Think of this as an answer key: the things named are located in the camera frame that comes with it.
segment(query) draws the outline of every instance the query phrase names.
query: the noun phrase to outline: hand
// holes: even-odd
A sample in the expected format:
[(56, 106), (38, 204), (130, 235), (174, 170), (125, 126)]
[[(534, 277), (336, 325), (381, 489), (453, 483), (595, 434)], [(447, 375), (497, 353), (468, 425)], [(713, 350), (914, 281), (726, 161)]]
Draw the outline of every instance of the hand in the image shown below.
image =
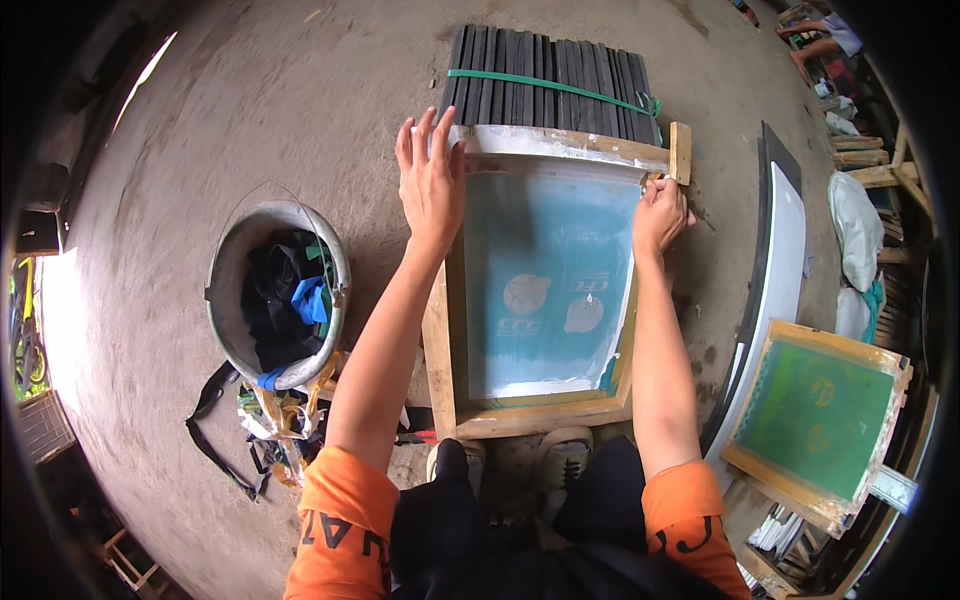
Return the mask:
[[(454, 108), (444, 112), (433, 128), (437, 110), (430, 107), (410, 134), (413, 117), (400, 127), (396, 137), (396, 162), (400, 165), (400, 200), (410, 225), (409, 244), (424, 245), (446, 254), (464, 221), (464, 142), (457, 142), (447, 157), (446, 139), (453, 124)], [(427, 157), (427, 141), (433, 132), (433, 148)]]
[(634, 213), (635, 260), (661, 259), (677, 234), (696, 222), (675, 180), (648, 181), (647, 191)]

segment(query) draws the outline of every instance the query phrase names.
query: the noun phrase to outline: blue rag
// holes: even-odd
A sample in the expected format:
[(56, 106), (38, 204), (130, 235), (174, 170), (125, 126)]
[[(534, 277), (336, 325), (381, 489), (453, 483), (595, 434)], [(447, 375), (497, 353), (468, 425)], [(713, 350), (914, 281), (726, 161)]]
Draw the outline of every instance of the blue rag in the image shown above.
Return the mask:
[(310, 277), (297, 284), (290, 303), (300, 314), (300, 320), (305, 325), (326, 323), (326, 307), (321, 297), (324, 288), (324, 277)]
[(867, 328), (863, 330), (861, 342), (872, 344), (876, 336), (876, 317), (880, 314), (880, 305), (883, 303), (883, 286), (879, 281), (874, 281), (866, 292), (861, 292), (863, 301), (867, 302), (867, 308), (870, 309), (870, 320), (867, 322)]
[(287, 367), (290, 365), (283, 365), (282, 367), (277, 367), (276, 369), (270, 372), (263, 372), (256, 378), (256, 387), (263, 388), (264, 390), (270, 390), (271, 392), (276, 392), (274, 384), (276, 379), (280, 377), (280, 374), (287, 370)]

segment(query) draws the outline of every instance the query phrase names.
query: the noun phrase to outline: green strap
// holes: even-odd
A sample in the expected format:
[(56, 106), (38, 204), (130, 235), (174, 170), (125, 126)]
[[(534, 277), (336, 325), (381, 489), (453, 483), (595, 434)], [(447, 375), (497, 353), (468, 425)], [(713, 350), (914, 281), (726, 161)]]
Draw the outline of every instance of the green strap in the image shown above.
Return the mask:
[(447, 77), (476, 77), (479, 79), (496, 79), (501, 82), (510, 82), (512, 84), (527, 84), (527, 85), (536, 85), (539, 87), (549, 87), (550, 89), (557, 89), (560, 91), (570, 92), (571, 94), (579, 94), (581, 96), (587, 96), (588, 98), (594, 98), (596, 100), (602, 100), (603, 102), (609, 102), (615, 104), (619, 107), (624, 107), (629, 110), (635, 110), (641, 114), (657, 118), (657, 115), (660, 114), (660, 108), (663, 104), (660, 100), (656, 98), (651, 98), (643, 93), (643, 96), (640, 96), (640, 92), (634, 92), (636, 94), (636, 101), (640, 103), (640, 106), (644, 106), (643, 99), (646, 98), (646, 104), (650, 107), (650, 110), (653, 112), (647, 112), (643, 108), (635, 107), (632, 104), (627, 104), (617, 100), (616, 98), (611, 98), (610, 96), (604, 96), (603, 94), (598, 94), (586, 89), (581, 89), (579, 87), (573, 87), (571, 85), (558, 84), (557, 82), (550, 82), (546, 79), (537, 79), (536, 77), (526, 77), (523, 75), (511, 75), (509, 73), (492, 73), (490, 71), (472, 71), (470, 69), (450, 69), (446, 72)]

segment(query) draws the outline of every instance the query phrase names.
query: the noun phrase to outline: orange shirt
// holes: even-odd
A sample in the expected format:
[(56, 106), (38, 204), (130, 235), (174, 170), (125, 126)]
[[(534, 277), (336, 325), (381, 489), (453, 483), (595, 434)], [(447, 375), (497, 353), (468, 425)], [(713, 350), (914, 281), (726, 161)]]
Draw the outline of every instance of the orange shirt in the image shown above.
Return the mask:
[[(352, 454), (326, 447), (306, 470), (303, 527), (287, 599), (384, 598), (396, 486)], [(734, 598), (750, 598), (723, 535), (713, 471), (694, 461), (658, 473), (643, 491), (649, 552), (665, 552)]]

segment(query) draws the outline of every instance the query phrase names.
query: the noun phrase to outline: metal bucket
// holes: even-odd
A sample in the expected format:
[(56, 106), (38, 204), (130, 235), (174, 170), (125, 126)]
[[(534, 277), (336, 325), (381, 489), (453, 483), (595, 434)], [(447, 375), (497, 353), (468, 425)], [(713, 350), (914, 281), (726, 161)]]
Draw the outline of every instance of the metal bucket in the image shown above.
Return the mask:
[(276, 378), (278, 390), (289, 390), (310, 381), (323, 368), (340, 341), (350, 290), (350, 266), (340, 238), (330, 223), (320, 214), (297, 202), (274, 200), (258, 204), (251, 212), (237, 220), (220, 240), (220, 246), (210, 265), (204, 297), (206, 316), (213, 327), (213, 337), (227, 356), (230, 364), (250, 382), (262, 373), (260, 359), (254, 351), (250, 326), (243, 320), (240, 295), (243, 281), (250, 270), (247, 254), (266, 242), (278, 230), (306, 229), (316, 231), (330, 248), (334, 276), (330, 299), (333, 304), (330, 328), (320, 350), (290, 365)]

